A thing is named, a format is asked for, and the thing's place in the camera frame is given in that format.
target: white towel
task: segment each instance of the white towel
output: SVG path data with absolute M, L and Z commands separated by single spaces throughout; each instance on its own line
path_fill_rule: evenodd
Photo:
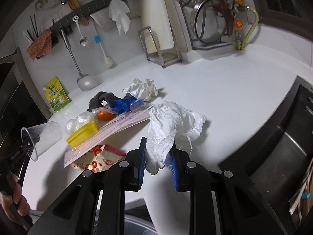
M 128 12 L 130 12 L 130 10 L 126 3 L 121 0 L 111 0 L 109 4 L 109 17 L 115 21 L 120 35 L 121 29 L 123 29 L 125 34 L 129 29 L 130 19 L 126 15 Z
M 206 117 L 172 102 L 164 101 L 150 110 L 150 122 L 146 143 L 146 169 L 152 175 L 166 164 L 166 157 L 174 144 L 195 141 L 202 132 Z

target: dish brush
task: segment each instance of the dish brush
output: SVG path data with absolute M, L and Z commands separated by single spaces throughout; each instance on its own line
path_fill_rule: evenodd
M 111 67 L 111 66 L 113 65 L 113 61 L 112 61 L 112 59 L 111 59 L 108 55 L 106 55 L 105 52 L 104 52 L 104 49 L 103 49 L 102 44 L 101 44 L 101 36 L 100 36 L 100 35 L 96 35 L 96 36 L 94 37 L 94 40 L 95 40 L 96 43 L 99 43 L 99 44 L 100 44 L 102 53 L 103 53 L 103 55 L 104 55 L 104 60 L 103 60 L 104 65 L 107 66 L 107 67 Z

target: dark gray cloth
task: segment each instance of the dark gray cloth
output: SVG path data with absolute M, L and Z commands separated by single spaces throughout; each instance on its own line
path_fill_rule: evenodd
M 112 102 L 120 99 L 121 98 L 116 97 L 113 93 L 99 92 L 90 100 L 89 109 L 87 111 L 91 112 L 93 109 L 101 108 L 103 106 L 103 101 L 106 101 L 108 105 L 111 105 Z

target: plastic bag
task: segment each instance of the plastic bag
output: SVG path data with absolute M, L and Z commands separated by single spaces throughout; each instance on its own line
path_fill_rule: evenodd
M 99 113 L 99 111 L 106 111 L 108 113 L 116 115 L 116 112 L 114 112 L 109 106 L 103 106 L 101 108 L 93 109 L 91 112 L 85 111 L 79 114 L 76 118 L 70 119 L 67 122 L 65 126 L 65 132 L 68 135 L 71 135 L 85 124 L 93 121 L 97 123 L 98 128 L 101 128 L 106 123 L 106 121 L 100 121 L 97 118 L 97 114 Z
M 109 145 L 95 146 L 89 152 L 71 163 L 74 169 L 90 169 L 93 172 L 100 172 L 109 169 L 119 160 L 124 158 L 126 153 Z
M 148 110 L 152 105 L 137 106 L 134 112 L 124 112 L 114 119 L 106 122 L 103 127 L 98 127 L 99 130 L 80 145 L 71 148 L 64 155 L 64 167 L 70 165 L 94 146 L 101 144 L 106 138 L 114 133 L 120 132 L 138 123 L 141 123 L 150 118 Z

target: dish towel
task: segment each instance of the dish towel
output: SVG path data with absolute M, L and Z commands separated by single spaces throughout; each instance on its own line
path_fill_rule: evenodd
M 120 35 L 121 29 L 123 29 L 125 34 L 129 29 L 130 19 L 126 15 L 128 12 L 130 12 L 130 10 L 126 3 L 121 0 L 111 0 L 109 4 L 109 17 L 115 21 Z
M 191 142 L 200 136 L 205 121 L 205 116 L 172 101 L 164 101 L 152 107 L 146 143 L 147 171 L 155 175 L 165 167 L 174 140 L 178 149 L 185 140 L 191 146 Z
M 41 57 L 51 52 L 52 40 L 50 29 L 45 30 L 34 42 L 27 48 L 29 57 L 34 61 L 36 57 Z

